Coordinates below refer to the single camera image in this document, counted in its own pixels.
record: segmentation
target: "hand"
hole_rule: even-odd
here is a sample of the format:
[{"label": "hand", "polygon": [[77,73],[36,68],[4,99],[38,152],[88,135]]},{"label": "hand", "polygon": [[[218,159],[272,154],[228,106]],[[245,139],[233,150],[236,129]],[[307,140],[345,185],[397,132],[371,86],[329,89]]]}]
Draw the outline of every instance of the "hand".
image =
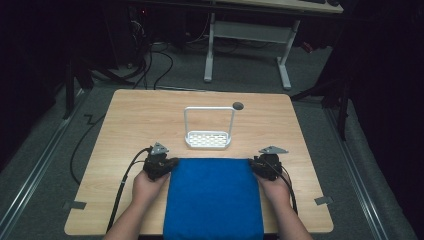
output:
[{"label": "hand", "polygon": [[159,195],[160,189],[171,174],[152,181],[145,171],[141,171],[135,178],[132,190],[132,204],[149,206]]},{"label": "hand", "polygon": [[[271,181],[265,178],[262,178],[254,174],[260,185],[262,186],[265,196],[273,204],[287,204],[290,206],[290,191],[287,184],[278,177],[276,180]],[[283,172],[283,177],[290,183],[290,180]]]}]

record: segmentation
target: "desk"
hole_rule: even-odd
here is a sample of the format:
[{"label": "desk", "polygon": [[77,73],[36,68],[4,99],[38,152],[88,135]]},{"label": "desk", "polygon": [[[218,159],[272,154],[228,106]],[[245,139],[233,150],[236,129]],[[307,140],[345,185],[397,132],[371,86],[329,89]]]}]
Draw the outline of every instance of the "desk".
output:
[{"label": "desk", "polygon": [[[235,4],[247,4],[254,6],[270,7],[270,8],[285,8],[297,11],[314,11],[320,13],[342,13],[343,8],[340,6],[333,7],[328,3],[318,4],[298,0],[216,0],[216,2],[227,2]],[[289,55],[291,46],[300,24],[300,20],[295,20],[291,28],[264,26],[255,24],[244,24],[227,21],[215,21],[215,14],[211,14],[209,27],[209,47],[206,56],[205,64],[205,82],[212,81],[213,72],[213,44],[215,37],[244,39],[252,41],[263,41],[285,44],[284,51],[280,57],[277,57],[277,65],[280,71],[280,77],[284,89],[290,90],[291,84],[286,69],[286,61]]]},{"label": "desk", "polygon": [[[234,102],[243,103],[244,109],[236,112],[230,146],[224,151],[189,149],[184,140],[184,108],[232,106]],[[252,158],[259,155],[258,150],[270,145],[285,148],[289,153],[281,155],[280,160],[291,175],[300,218],[310,232],[333,229],[327,206],[317,206],[314,201],[323,193],[287,95],[118,90],[75,198],[87,205],[84,210],[71,210],[65,226],[67,234],[103,235],[106,232],[116,193],[129,163],[138,151],[155,142],[170,150],[169,158]],[[132,180],[142,167],[142,163],[134,165],[129,173],[117,216],[129,205]],[[168,187],[166,182],[146,213],[141,234],[162,234]],[[275,216],[262,189],[260,194],[264,231],[276,233]]]}]

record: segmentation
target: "cable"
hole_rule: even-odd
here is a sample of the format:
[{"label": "cable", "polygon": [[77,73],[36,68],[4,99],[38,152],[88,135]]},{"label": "cable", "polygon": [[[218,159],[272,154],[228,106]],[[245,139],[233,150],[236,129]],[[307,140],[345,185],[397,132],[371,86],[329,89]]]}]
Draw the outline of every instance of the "cable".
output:
[{"label": "cable", "polygon": [[196,38],[195,40],[193,40],[193,41],[186,42],[186,44],[195,43],[195,42],[198,42],[198,41],[202,41],[202,40],[204,40],[204,39],[207,39],[207,37],[204,37],[204,38],[202,38],[202,37],[203,37],[203,35],[205,35],[206,29],[208,28],[208,23],[209,23],[209,19],[210,19],[210,17],[211,17],[211,14],[210,14],[210,13],[208,13],[208,18],[206,19],[205,26],[203,27],[203,31],[202,31],[202,33],[199,35],[199,37],[197,37],[197,38]]},{"label": "cable", "polygon": [[130,170],[131,170],[132,166],[134,166],[134,164],[139,163],[139,162],[144,162],[144,161],[136,161],[136,160],[137,160],[138,156],[140,156],[140,154],[142,154],[143,152],[148,151],[150,149],[151,149],[151,147],[145,148],[145,149],[141,150],[140,152],[138,152],[135,155],[134,159],[131,161],[130,165],[128,166],[127,171],[125,172],[124,176],[122,177],[121,184],[119,185],[118,193],[116,194],[115,204],[113,206],[113,210],[112,210],[112,213],[110,215],[110,220],[109,220],[109,224],[107,226],[106,232],[108,232],[112,228],[113,222],[115,221],[116,211],[118,210],[118,207],[119,207],[119,201],[121,200],[122,191],[124,190],[124,186],[125,186],[125,183],[126,183],[127,178],[128,178],[128,173],[130,172]]},{"label": "cable", "polygon": [[143,81],[143,85],[145,87],[145,89],[147,90],[147,79],[146,79],[146,75],[150,70],[150,67],[152,66],[152,47],[149,48],[149,55],[150,55],[150,61],[149,61],[149,67],[147,68],[147,70],[144,68],[144,73],[143,75],[137,80],[137,82],[134,84],[133,89],[136,89],[138,84]]},{"label": "cable", "polygon": [[88,134],[88,133],[91,131],[91,129],[93,129],[93,127],[94,127],[94,126],[96,126],[96,125],[97,125],[97,123],[99,123],[99,122],[100,122],[100,120],[102,120],[105,116],[106,116],[106,114],[104,114],[104,115],[103,115],[103,116],[101,116],[99,119],[97,119],[97,121],[95,121],[94,123],[92,123],[92,124],[91,124],[91,126],[87,129],[87,131],[85,131],[84,135],[82,135],[82,137],[81,137],[81,138],[80,138],[80,140],[78,141],[77,145],[75,146],[74,151],[72,152],[71,160],[70,160],[70,163],[69,163],[69,168],[70,168],[70,171],[71,171],[71,176],[72,176],[72,178],[74,179],[74,181],[75,181],[78,185],[80,185],[80,184],[81,184],[81,181],[79,181],[79,180],[77,179],[77,177],[75,176],[75,173],[74,173],[74,166],[73,166],[73,162],[74,162],[75,154],[76,154],[76,152],[77,152],[77,150],[78,150],[79,146],[81,145],[82,141],[83,141],[83,140],[85,139],[85,137],[87,136],[87,134]]},{"label": "cable", "polygon": [[[290,196],[291,196],[291,198],[292,198],[292,205],[293,205],[293,210],[294,210],[294,212],[296,213],[296,214],[299,214],[298,213],[298,211],[297,211],[297,202],[296,202],[296,196],[294,195],[294,191],[293,191],[293,187],[292,187],[292,184],[291,183],[289,183],[287,180],[286,180],[286,178],[284,178],[284,176],[282,175],[282,174],[280,174],[277,170],[275,170],[275,168],[273,168],[272,166],[271,166],[271,164],[268,162],[268,161],[266,161],[265,159],[263,160],[272,170],[274,170],[277,174],[278,174],[278,176],[280,176],[282,179],[283,179],[283,181],[286,183],[286,185],[287,185],[287,187],[289,188],[289,192],[290,192]],[[288,179],[289,179],[289,181],[291,182],[291,180],[290,180],[290,175],[289,175],[289,172],[287,172],[287,170],[283,167],[283,166],[281,166],[281,168],[284,170],[284,172],[287,174],[287,177],[288,177]]]},{"label": "cable", "polygon": [[168,70],[166,70],[166,72],[164,74],[162,74],[158,79],[156,79],[155,83],[153,84],[153,90],[156,90],[156,85],[158,84],[159,80],[165,76],[169,71],[171,71],[172,66],[174,66],[174,60],[172,60],[172,57],[170,57],[168,54],[166,53],[162,53],[162,52],[154,52],[154,53],[158,53],[158,54],[162,54],[166,57],[169,58],[169,60],[171,60],[171,65],[169,66]]}]

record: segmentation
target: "tape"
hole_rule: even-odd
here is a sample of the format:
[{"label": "tape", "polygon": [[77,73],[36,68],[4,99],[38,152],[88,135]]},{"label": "tape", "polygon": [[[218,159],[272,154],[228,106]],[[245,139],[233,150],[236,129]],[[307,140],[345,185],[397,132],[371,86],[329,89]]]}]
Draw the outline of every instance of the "tape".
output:
[{"label": "tape", "polygon": [[315,198],[314,199],[315,200],[315,203],[317,204],[317,205],[322,205],[322,204],[331,204],[331,203],[333,203],[334,202],[334,200],[333,200],[333,198],[332,197],[320,197],[320,198]]},{"label": "tape", "polygon": [[84,210],[85,205],[87,205],[87,203],[85,203],[85,202],[65,201],[65,204],[63,204],[63,209],[65,209],[65,210],[69,210],[69,209]]}]

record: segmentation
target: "blue cloth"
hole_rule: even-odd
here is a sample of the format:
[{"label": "blue cloth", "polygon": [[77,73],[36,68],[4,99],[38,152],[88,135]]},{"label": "blue cloth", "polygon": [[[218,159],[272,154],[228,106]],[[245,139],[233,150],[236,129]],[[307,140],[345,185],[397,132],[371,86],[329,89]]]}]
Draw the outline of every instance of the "blue cloth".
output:
[{"label": "blue cloth", "polygon": [[258,183],[247,159],[180,159],[172,171],[164,239],[263,239]]}]

